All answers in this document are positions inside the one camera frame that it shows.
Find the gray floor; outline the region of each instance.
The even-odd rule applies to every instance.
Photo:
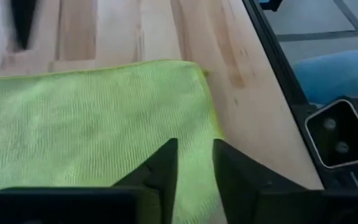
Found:
[[[358,49],[358,0],[283,0],[264,12],[291,64]]]

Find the wood grain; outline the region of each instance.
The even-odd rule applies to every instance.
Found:
[[[58,60],[94,59],[97,1],[61,0]]]
[[[208,85],[227,141],[307,188],[322,188],[241,0],[88,1],[68,1],[70,7],[61,15],[59,0],[44,1],[33,49],[15,54],[13,59],[2,55],[2,72],[23,75],[162,58],[197,62],[210,71]],[[97,14],[91,16],[95,4]],[[58,44],[59,15],[72,19],[78,14],[85,14],[84,27],[68,22],[75,25],[64,32],[60,28],[59,40],[66,42]],[[91,34],[76,35],[91,29],[92,20],[96,21],[94,58],[89,54],[91,48],[75,47],[91,43]],[[87,60],[56,62],[56,48],[64,60]]]

